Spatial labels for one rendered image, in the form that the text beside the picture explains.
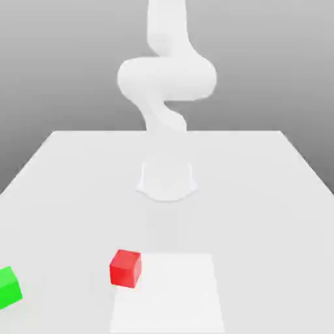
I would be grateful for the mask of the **small green cube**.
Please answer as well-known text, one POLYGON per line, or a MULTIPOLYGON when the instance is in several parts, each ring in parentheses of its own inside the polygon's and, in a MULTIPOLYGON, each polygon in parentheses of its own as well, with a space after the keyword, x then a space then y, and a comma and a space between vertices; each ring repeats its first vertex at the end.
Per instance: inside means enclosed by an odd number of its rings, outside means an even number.
POLYGON ((0 269, 0 310, 22 298, 20 284, 13 269, 10 266, 0 269))

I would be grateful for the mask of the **small red cube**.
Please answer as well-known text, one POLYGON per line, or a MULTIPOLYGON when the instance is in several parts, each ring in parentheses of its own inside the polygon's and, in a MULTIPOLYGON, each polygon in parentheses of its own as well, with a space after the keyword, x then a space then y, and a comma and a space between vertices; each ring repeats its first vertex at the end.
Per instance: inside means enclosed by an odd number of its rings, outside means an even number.
POLYGON ((119 249, 110 262, 110 281, 116 286, 135 288, 141 272, 140 252, 119 249))

